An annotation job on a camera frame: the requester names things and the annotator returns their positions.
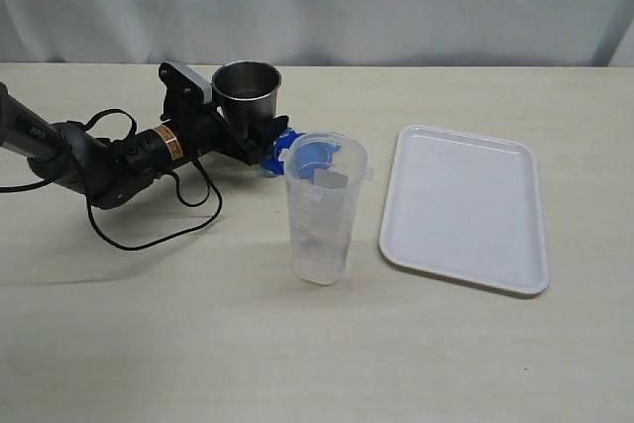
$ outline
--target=stainless steel cup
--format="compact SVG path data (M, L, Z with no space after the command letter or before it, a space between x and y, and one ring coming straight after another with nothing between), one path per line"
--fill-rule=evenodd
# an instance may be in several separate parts
M249 125L275 116L281 74L268 63L235 61L216 70L211 78L214 100L238 136Z

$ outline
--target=tray rim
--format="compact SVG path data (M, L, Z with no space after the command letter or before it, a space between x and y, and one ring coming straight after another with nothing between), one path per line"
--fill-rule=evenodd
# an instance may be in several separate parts
M481 278L477 276L467 275L461 272L452 272L447 269L438 268L437 266L433 266L432 264L428 264L425 262L412 262L399 260L390 256L389 245L387 243L386 238L386 228L387 222L390 214L390 210L392 210L392 201L394 200L394 183L396 181L396 176L398 175L398 165L400 163L401 155L403 154L403 140L405 135L413 130L422 129L429 132L434 133L443 133L453 136L459 136L463 138L477 139L483 141L490 141L499 144L511 145L516 148L524 151L531 162L531 179L533 182L533 187L535 191L535 207L537 214L537 235L539 237L539 247L540 247L540 267L542 272L542 277L540 281L536 282L534 285L523 286L523 285L511 285L505 282L501 282L495 279L487 279ZM464 131L455 131L450 129L437 128L433 126L427 126L424 124L410 124L402 128L398 134L398 138L396 141L396 149L394 151L394 159L392 161L391 172L389 176L389 184L387 185L387 196L385 198L385 204L383 208L383 217L381 220L380 233L378 237L378 247L383 254L383 256L392 264L395 264L398 267L405 268L407 270L418 271L423 273L429 273L431 275L437 277L444 277L453 280L457 280L463 283L475 284L477 286L484 286L487 288L497 289L500 291L506 291L511 293L520 294L523 296L536 296L543 291L545 291L550 286L550 263L548 256L548 248L546 241L546 226L544 220L544 209L543 209L543 200L542 200L542 191L539 180L539 169L537 164L537 156L532 148L527 145L507 139L501 139L491 136L484 136L474 133L468 133Z

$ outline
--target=white tray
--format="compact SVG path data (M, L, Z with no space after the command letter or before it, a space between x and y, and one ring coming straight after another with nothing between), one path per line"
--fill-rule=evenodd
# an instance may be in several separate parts
M405 268L540 293L550 274L533 153L510 141L406 127L379 245Z

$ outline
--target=white curtain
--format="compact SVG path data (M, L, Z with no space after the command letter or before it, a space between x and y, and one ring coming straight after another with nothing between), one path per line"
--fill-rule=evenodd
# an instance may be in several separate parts
M0 60L589 64L622 0L0 0Z

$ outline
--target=table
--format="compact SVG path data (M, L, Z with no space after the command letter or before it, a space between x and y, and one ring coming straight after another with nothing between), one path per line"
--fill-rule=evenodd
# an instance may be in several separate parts
M278 114L369 150L350 275L294 277L283 179L227 159L205 162L222 218L135 254L92 233L79 195L1 196L0 420L634 420L634 69L280 70ZM0 80L50 121L117 106L153 127L164 93L156 65L2 64ZM395 140L412 123L534 149L547 291L517 299L384 261ZM125 131L108 118L95 134ZM4 151L0 170L1 185L33 179ZM183 176L200 193L192 169ZM179 206L167 178L97 215L138 243L205 213Z

